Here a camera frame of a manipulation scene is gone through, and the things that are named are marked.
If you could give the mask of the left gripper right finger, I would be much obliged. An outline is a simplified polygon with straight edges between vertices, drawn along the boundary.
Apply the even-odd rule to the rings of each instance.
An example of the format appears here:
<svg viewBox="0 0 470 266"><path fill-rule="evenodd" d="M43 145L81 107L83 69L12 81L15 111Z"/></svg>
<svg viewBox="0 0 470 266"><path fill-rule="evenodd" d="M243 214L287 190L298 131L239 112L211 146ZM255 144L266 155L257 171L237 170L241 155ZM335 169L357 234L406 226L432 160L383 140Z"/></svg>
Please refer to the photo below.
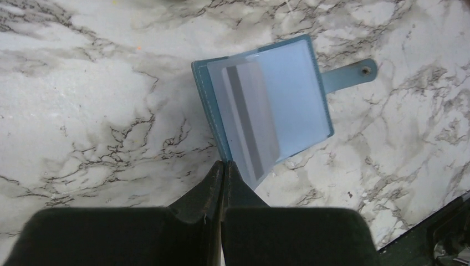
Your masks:
<svg viewBox="0 0 470 266"><path fill-rule="evenodd" d="M271 207L226 164L222 247L226 265L379 265L369 227L355 210Z"/></svg>

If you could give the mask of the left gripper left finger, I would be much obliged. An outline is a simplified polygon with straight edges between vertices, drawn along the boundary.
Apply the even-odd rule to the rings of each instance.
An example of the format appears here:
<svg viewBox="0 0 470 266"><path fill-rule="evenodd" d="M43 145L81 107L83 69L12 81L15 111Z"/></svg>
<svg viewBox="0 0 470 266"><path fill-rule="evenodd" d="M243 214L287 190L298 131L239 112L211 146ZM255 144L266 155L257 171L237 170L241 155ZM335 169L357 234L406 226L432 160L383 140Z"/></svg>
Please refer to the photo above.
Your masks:
<svg viewBox="0 0 470 266"><path fill-rule="evenodd" d="M25 224L5 265L219 265L224 165L167 207L50 208Z"/></svg>

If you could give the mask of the blue leather card holder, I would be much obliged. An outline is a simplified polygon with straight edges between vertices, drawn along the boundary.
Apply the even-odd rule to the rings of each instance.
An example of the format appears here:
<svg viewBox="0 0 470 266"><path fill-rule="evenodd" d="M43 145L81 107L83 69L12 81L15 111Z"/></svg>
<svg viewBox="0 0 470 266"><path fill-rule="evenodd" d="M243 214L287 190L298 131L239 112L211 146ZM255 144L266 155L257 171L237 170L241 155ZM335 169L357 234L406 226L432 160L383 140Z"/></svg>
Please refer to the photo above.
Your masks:
<svg viewBox="0 0 470 266"><path fill-rule="evenodd" d="M276 164L333 136L327 94L378 73L370 58L321 73L306 34L191 68L220 157L236 163L250 188Z"/></svg>

